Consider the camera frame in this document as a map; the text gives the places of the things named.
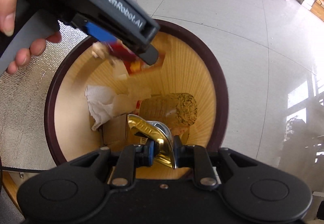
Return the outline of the person's left hand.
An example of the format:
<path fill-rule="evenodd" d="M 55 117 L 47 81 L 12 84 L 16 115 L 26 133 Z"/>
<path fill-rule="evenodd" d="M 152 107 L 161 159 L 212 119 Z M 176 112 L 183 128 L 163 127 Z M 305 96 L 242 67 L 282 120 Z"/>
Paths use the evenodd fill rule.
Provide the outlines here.
<path fill-rule="evenodd" d="M 17 0 L 1 0 L 1 32 L 7 37 L 11 37 L 14 33 L 16 4 Z M 46 41 L 60 43 L 61 40 L 60 32 L 56 32 L 46 39 L 36 39 L 29 48 L 22 48 L 16 53 L 15 60 L 8 65 L 6 72 L 15 74 L 19 67 L 30 63 L 32 56 L 40 56 L 45 51 Z"/>

